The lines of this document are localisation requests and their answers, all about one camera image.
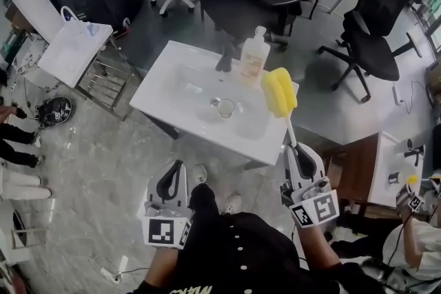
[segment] black pants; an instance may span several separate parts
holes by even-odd
[[[4,140],[30,145],[34,142],[34,134],[32,132],[24,132],[13,125],[0,124],[0,158],[16,165],[27,165],[35,168],[38,162],[36,156],[17,152]]]
[[[363,218],[360,224],[359,216],[346,213],[337,221],[337,225],[344,228],[357,230],[367,237],[358,239],[355,242],[338,241],[331,245],[331,248],[340,258],[357,258],[358,256],[371,256],[382,260],[382,250],[388,235],[399,225],[401,220],[384,218]]]

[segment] gray floor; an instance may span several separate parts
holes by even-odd
[[[322,2],[329,5],[333,0]],[[338,11],[343,13],[354,2],[346,0]],[[305,13],[310,6],[305,4]],[[216,51],[218,37],[214,26],[209,19],[202,24],[197,9],[195,14],[188,14],[183,6],[177,5],[170,9],[167,19],[157,12],[146,3],[133,22],[130,35],[119,41],[139,67],[150,68],[170,39]],[[389,38],[393,48],[405,42],[404,32],[414,21],[406,14],[400,16]],[[383,127],[397,134],[406,134],[409,127],[424,127],[429,113],[418,87],[410,115],[404,107],[391,103],[390,83],[386,90],[380,81],[369,78],[373,99],[366,105],[358,102],[361,84],[353,76],[339,91],[331,93],[327,89],[344,66],[330,56],[318,57],[315,51],[322,44],[333,45],[342,31],[341,23],[339,16],[318,8],[313,21],[296,21],[289,49],[283,54],[272,52],[268,59],[268,69],[284,66],[300,83],[299,108],[293,114],[298,140],[321,148],[329,140],[345,143]],[[421,80],[422,68],[431,60],[427,51],[424,54],[424,60],[416,56],[400,59],[402,79],[398,84],[407,100],[411,80]],[[17,81],[12,92],[2,94],[6,103],[14,99],[25,106],[22,81]],[[260,215],[290,236],[293,222],[280,204],[278,190],[284,178],[280,163],[276,167],[244,171],[246,158],[188,134],[173,141],[139,112],[133,112],[121,123],[64,87],[52,94],[75,97],[76,112],[66,124],[43,131],[38,153],[48,157],[46,164],[36,171],[8,166],[29,174],[37,172],[54,191],[51,200],[15,202],[17,209],[31,211],[26,218],[33,225],[48,227],[45,244],[34,248],[33,259],[22,264],[38,294],[117,294],[135,288],[145,271],[124,275],[119,286],[106,281],[99,271],[105,267],[116,272],[123,255],[129,257],[127,270],[149,266],[154,250],[143,244],[141,223],[135,213],[149,178],[176,158],[183,159],[189,170],[197,163],[207,166],[209,184],[220,208],[231,192],[238,191],[243,196],[244,211]],[[47,98],[31,86],[28,96],[32,105]],[[11,118],[11,123],[28,131],[36,127],[32,120]]]

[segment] chair seat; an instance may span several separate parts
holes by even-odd
[[[278,13],[261,0],[201,0],[201,5],[213,22],[239,41],[254,37],[256,27],[263,26],[275,34],[278,30]],[[300,2],[292,6],[290,13],[301,13]],[[289,15],[286,24],[294,22]]]
[[[362,31],[351,33],[349,41],[356,63],[368,74],[387,81],[398,81],[400,72],[384,37]]]

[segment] yellow sponge brush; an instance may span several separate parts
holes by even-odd
[[[297,142],[289,115],[297,107],[297,97],[289,72],[283,67],[268,72],[262,77],[260,86],[265,94],[268,110],[276,118],[285,118],[291,143],[295,147]]]

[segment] brush handle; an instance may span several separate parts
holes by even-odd
[[[291,138],[292,147],[295,147],[295,146],[297,146],[297,140],[296,140],[296,137],[294,136],[294,130],[292,128],[292,123],[291,123],[291,119],[289,116],[285,117],[285,122],[287,124],[289,137]]]

